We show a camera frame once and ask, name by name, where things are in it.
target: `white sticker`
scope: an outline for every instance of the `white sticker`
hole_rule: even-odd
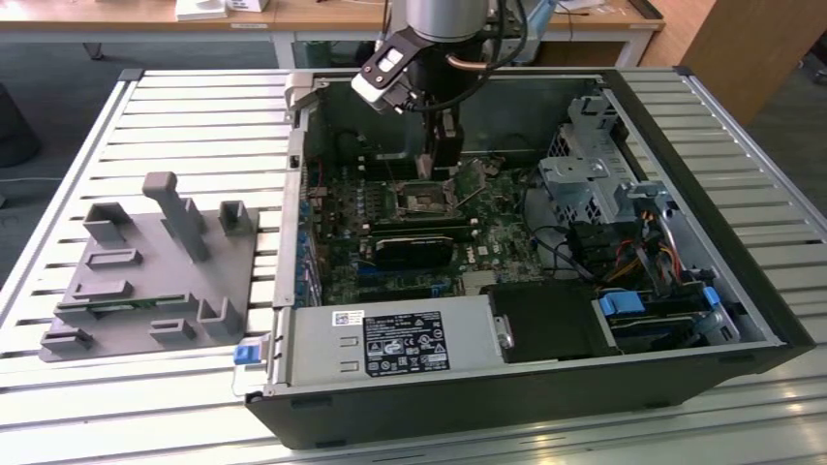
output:
[[[233,24],[229,25],[229,27],[232,29],[267,29],[268,26],[265,24],[261,24],[259,22],[235,22]]]
[[[361,326],[364,310],[333,312],[333,326]]]

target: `blue latch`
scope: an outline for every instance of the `blue latch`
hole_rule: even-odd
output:
[[[232,354],[232,361],[236,365],[252,365],[261,362],[261,346],[237,346]]]
[[[641,313],[645,311],[643,301],[637,293],[623,291],[608,293],[599,300],[599,309],[605,317],[627,313]]]
[[[722,304],[722,297],[719,296],[719,292],[715,288],[703,288],[703,296],[707,297],[707,302],[710,302],[712,307],[718,307]]]

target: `metal bracket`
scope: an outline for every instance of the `metal bracket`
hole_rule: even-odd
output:
[[[543,178],[547,182],[567,184],[589,182],[596,178],[608,177],[608,170],[597,158],[551,157],[540,160]]]
[[[273,309],[272,313],[272,332],[268,345],[267,357],[268,378],[264,384],[264,396],[275,395],[279,385],[289,387],[289,370],[288,370],[288,354],[289,347],[289,327],[292,320],[293,308],[280,307]]]
[[[289,112],[296,112],[316,102],[315,90],[315,75],[312,72],[295,72],[287,76],[284,80],[284,100]]]
[[[288,172],[284,180],[280,246],[272,296],[272,306],[276,308],[293,305],[296,298],[296,251],[301,221],[301,165],[305,134],[305,131],[295,130],[287,142]]]

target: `yellow wire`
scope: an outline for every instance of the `yellow wire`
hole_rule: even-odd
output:
[[[632,271],[632,269],[635,269],[635,267],[640,264],[640,259],[635,259],[633,262],[631,262],[629,264],[627,264],[617,272],[615,272],[615,274],[612,274],[608,279],[605,280],[607,283],[609,283],[611,281],[613,281],[615,279],[617,279],[620,276],[623,276],[625,273],[628,273],[629,271]]]
[[[669,260],[672,261],[672,266],[675,266],[675,254],[665,247],[660,247],[660,251],[665,252],[669,255]]]

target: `red wire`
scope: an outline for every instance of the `red wire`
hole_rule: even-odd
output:
[[[677,279],[677,282],[680,282],[681,281],[681,259],[677,256],[677,252],[675,251],[675,249],[672,249],[672,254],[675,255],[675,263],[672,263],[675,267],[675,279]]]
[[[615,267],[617,267],[617,265],[620,264],[620,252],[623,252],[625,246],[629,245],[632,242],[633,240],[624,240],[623,242],[620,242],[620,245],[617,246],[617,250],[615,252],[617,256],[617,260],[615,260]]]

